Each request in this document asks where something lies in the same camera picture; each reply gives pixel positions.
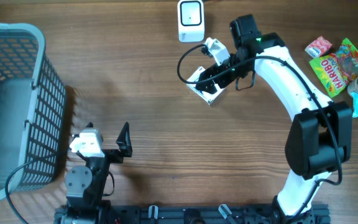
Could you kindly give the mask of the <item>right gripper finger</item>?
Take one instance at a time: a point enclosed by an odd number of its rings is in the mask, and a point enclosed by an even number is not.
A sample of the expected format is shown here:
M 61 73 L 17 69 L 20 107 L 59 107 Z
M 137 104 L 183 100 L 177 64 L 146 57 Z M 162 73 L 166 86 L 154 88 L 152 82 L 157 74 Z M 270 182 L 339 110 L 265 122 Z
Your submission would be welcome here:
M 198 77 L 198 81 L 207 80 L 209 78 L 213 78 L 213 80 L 217 80 L 219 78 L 218 74 L 221 73 L 221 67 L 216 63 L 209 68 L 199 67 L 198 71 L 200 73 Z
M 216 93 L 219 88 L 219 81 L 210 80 L 207 82 L 197 82 L 195 88 L 199 91 L 204 91 L 207 93 Z

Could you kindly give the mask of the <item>white blue carton box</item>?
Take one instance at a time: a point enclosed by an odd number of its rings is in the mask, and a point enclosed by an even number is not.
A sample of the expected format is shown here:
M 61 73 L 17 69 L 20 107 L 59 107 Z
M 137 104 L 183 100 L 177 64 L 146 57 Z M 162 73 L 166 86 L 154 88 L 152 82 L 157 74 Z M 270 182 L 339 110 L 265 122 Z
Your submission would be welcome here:
M 188 82 L 198 82 L 198 77 L 200 73 L 198 71 L 198 68 L 196 71 L 191 75 L 190 78 L 187 79 Z M 198 96 L 200 96 L 205 102 L 207 102 L 208 105 L 211 105 L 214 100 L 225 90 L 225 88 L 218 88 L 218 91 L 216 93 L 207 93 L 204 91 L 199 91 L 195 88 L 196 84 L 187 84 L 187 87 L 195 92 Z

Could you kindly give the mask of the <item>Haribo gummy candy bag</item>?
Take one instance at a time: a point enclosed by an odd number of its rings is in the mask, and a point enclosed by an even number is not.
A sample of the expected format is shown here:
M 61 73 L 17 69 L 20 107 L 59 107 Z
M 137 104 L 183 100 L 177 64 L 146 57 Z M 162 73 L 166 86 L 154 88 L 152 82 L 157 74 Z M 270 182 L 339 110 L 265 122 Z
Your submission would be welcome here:
M 332 98 L 358 77 L 358 49 L 345 38 L 335 53 L 314 58 L 309 64 Z

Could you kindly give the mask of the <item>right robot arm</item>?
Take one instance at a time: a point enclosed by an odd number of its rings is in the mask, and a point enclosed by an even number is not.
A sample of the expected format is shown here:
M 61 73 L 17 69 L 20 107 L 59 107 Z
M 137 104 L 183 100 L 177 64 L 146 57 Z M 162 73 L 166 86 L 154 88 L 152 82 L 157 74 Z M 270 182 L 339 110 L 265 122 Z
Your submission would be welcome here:
M 212 38 L 201 44 L 214 65 L 199 68 L 187 81 L 200 93 L 216 94 L 247 75 L 262 77 L 286 108 L 291 127 L 285 144 L 290 173 L 283 189 L 265 210 L 245 209 L 244 218 L 267 223 L 329 223 L 327 206 L 313 205 L 320 186 L 342 182 L 342 164 L 351 156 L 352 111 L 333 102 L 308 80 L 278 34 L 262 34 L 252 15 L 230 24 L 236 52 Z

